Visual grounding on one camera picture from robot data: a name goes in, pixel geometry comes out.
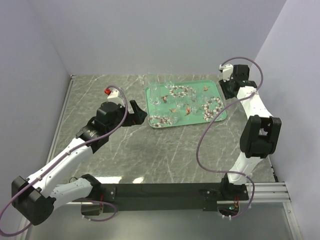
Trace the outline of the clear wine glass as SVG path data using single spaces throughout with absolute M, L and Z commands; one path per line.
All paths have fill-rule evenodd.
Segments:
M 161 89 L 157 82 L 152 83 L 150 85 L 150 102 L 154 106 L 152 115 L 156 116 L 157 118 L 160 118 L 162 115 L 162 112 L 159 109 L 159 105 L 161 104 Z

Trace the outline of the aluminium side rail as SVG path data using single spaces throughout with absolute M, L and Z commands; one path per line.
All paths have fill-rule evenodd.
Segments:
M 58 119 L 58 122 L 57 122 L 55 133 L 54 133 L 54 136 L 53 136 L 53 139 L 52 139 L 52 143 L 51 143 L 51 146 L 50 146 L 50 149 L 49 149 L 49 152 L 48 152 L 48 156 L 47 156 L 47 159 L 46 159 L 46 164 L 49 163 L 52 160 L 52 158 L 54 157 L 54 153 L 55 153 L 58 137 L 59 137 L 59 134 L 60 134 L 60 130 L 61 130 L 64 114 L 65 114 L 65 111 L 66 111 L 66 106 L 67 106 L 67 103 L 68 103 L 68 100 L 69 100 L 69 97 L 70 97 L 70 92 L 71 92 L 75 77 L 76 77 L 76 75 L 73 75 L 73 74 L 70 76 L 70 81 L 69 81 L 68 88 L 67 88 L 67 91 L 66 91 L 66 95 L 65 95 L 65 98 L 64 98 L 64 101 L 63 101 L 62 109 L 61 109 L 60 116 L 59 116 L 59 119 Z

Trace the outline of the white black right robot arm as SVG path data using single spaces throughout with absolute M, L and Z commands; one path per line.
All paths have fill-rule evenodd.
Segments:
M 258 86 L 249 80 L 250 68 L 244 64 L 219 66 L 219 85 L 225 99 L 237 98 L 245 111 L 247 123 L 240 136 L 240 154 L 221 180 L 220 194 L 226 200 L 236 196 L 247 199 L 245 184 L 254 168 L 275 152 L 282 121 L 272 116 L 258 93 Z

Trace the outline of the aluminium front frame rail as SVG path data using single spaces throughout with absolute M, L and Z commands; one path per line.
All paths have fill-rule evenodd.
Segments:
M 289 195 L 286 184 L 283 182 L 257 182 L 255 184 L 246 183 L 248 196 L 253 196 L 253 203 L 289 203 Z M 92 200 L 84 197 L 89 192 L 79 183 L 59 184 L 53 189 L 50 196 L 56 198 L 55 207 L 67 204 L 91 204 Z

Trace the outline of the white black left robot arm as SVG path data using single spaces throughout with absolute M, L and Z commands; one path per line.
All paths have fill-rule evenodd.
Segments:
M 100 182 L 90 175 L 76 183 L 58 185 L 59 180 L 84 160 L 88 160 L 109 140 L 119 127 L 141 125 L 147 113 L 130 100 L 132 113 L 121 103 L 104 102 L 69 145 L 43 168 L 27 178 L 16 177 L 11 183 L 12 206 L 32 225 L 43 223 L 60 206 L 87 198 L 100 197 Z

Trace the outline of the green floral bird tray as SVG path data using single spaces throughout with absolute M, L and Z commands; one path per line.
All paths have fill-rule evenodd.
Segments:
M 154 129 L 208 123 L 224 108 L 216 83 L 209 79 L 147 87 L 145 100 Z

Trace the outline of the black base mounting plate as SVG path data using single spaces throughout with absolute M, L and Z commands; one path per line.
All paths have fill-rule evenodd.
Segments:
M 221 201 L 247 201 L 246 186 L 224 183 L 101 184 L 84 198 L 111 203 L 120 211 L 203 210 L 216 212 Z

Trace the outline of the tall clear champagne flute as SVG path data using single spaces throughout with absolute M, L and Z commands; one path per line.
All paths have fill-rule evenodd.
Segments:
M 150 90 L 159 88 L 158 70 L 156 67 L 149 67 L 147 69 L 147 83 Z

